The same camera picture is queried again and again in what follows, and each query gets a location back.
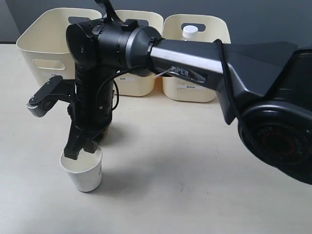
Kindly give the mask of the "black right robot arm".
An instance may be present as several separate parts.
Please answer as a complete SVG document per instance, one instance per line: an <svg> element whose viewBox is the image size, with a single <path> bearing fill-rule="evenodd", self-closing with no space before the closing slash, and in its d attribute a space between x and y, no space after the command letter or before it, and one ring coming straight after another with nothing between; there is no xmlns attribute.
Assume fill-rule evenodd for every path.
<svg viewBox="0 0 312 234"><path fill-rule="evenodd" d="M312 182L312 50L290 42L238 45L170 40L136 20L70 25L75 61L65 156L96 150L112 120L113 79L132 73L176 77L216 92L224 120L238 122L243 144L258 159Z"/></svg>

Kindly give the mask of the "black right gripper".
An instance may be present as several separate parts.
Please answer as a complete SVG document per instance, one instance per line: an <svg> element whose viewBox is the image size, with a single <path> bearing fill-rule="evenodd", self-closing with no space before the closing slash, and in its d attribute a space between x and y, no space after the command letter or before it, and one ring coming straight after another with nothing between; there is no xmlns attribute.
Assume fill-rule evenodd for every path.
<svg viewBox="0 0 312 234"><path fill-rule="evenodd" d="M113 116L113 80L115 70L103 66L85 69L75 66L74 94L68 114L71 127L64 148L66 158L77 160L84 151L94 154L111 124Z"/></svg>

